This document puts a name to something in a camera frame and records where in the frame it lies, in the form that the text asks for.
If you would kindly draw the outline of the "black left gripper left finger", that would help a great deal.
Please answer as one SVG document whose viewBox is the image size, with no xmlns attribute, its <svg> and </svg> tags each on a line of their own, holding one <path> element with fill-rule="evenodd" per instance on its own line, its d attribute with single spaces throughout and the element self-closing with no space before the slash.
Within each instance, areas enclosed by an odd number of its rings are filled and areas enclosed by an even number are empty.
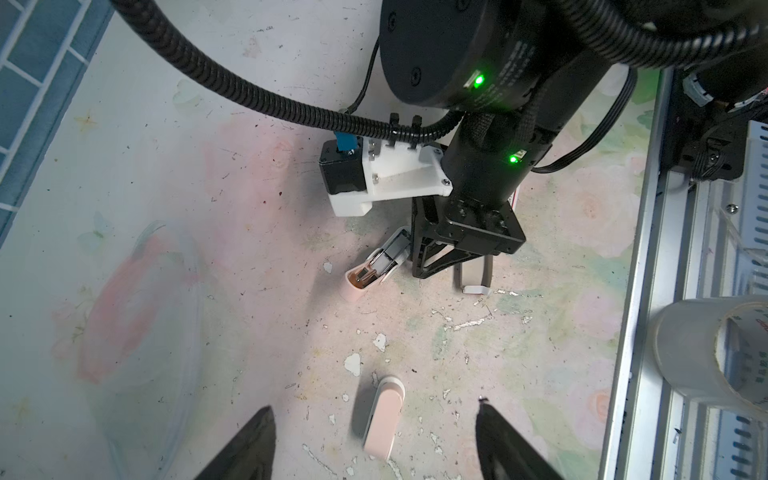
<svg viewBox="0 0 768 480">
<path fill-rule="evenodd" d="M 265 406 L 245 423 L 196 479 L 270 480 L 275 451 L 275 416 L 272 408 Z"/>
</svg>

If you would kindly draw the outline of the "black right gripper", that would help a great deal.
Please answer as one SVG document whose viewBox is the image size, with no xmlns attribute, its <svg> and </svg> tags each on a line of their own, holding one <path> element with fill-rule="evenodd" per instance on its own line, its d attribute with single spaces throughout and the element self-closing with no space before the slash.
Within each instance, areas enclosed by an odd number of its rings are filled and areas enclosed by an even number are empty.
<svg viewBox="0 0 768 480">
<path fill-rule="evenodd" d="M 513 254 L 526 236 L 508 202 L 490 207 L 458 196 L 412 200 L 412 275 L 427 279 L 480 255 Z"/>
</svg>

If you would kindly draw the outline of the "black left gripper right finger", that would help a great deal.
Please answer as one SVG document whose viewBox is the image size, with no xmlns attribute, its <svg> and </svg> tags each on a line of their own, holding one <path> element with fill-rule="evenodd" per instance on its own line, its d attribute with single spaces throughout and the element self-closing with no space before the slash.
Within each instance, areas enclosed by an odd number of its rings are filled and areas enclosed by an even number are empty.
<svg viewBox="0 0 768 480">
<path fill-rule="evenodd" d="M 563 480 L 487 398 L 479 399 L 475 438 L 485 480 Z"/>
</svg>

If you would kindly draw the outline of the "cardboard staple tray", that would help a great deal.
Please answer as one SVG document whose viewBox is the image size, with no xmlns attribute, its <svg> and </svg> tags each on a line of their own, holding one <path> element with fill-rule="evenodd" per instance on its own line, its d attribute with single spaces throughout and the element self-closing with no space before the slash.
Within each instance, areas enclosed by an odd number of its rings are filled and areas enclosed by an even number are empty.
<svg viewBox="0 0 768 480">
<path fill-rule="evenodd" d="M 453 285 L 464 295 L 489 295 L 493 278 L 492 255 L 474 258 L 453 267 Z"/>
</svg>

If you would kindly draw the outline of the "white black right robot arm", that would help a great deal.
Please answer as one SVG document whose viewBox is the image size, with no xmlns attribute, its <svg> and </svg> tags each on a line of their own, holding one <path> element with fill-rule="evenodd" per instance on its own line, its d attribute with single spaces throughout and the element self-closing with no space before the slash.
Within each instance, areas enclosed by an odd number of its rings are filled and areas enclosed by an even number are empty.
<svg viewBox="0 0 768 480">
<path fill-rule="evenodd" d="M 762 1 L 386 1 L 374 56 L 390 90 L 444 116 L 403 125 L 265 90 L 189 41 L 153 1 L 115 11 L 182 74 L 247 109 L 385 148 L 437 146 L 449 194 L 412 194 L 412 273 L 425 279 L 525 241 L 509 197 L 561 171 L 623 113 L 643 69 L 723 69 L 767 51 Z"/>
</svg>

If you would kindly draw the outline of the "coiled clear tube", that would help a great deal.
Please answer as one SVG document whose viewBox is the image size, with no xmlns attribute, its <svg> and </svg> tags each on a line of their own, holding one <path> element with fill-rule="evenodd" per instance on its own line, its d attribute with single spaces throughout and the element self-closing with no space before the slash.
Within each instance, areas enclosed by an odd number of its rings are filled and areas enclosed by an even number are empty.
<svg viewBox="0 0 768 480">
<path fill-rule="evenodd" d="M 689 399 L 767 420 L 767 297 L 673 303 L 652 320 L 664 379 Z"/>
</svg>

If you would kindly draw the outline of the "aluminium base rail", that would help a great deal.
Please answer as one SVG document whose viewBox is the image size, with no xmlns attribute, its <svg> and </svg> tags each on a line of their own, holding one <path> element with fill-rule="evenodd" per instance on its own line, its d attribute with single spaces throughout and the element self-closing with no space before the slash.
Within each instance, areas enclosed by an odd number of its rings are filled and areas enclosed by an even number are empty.
<svg viewBox="0 0 768 480">
<path fill-rule="evenodd" d="M 599 477 L 763 479 L 766 422 L 676 392 L 656 364 L 651 322 L 677 301 L 766 293 L 767 127 L 745 128 L 738 179 L 693 181 L 662 163 L 675 90 L 663 71 Z"/>
</svg>

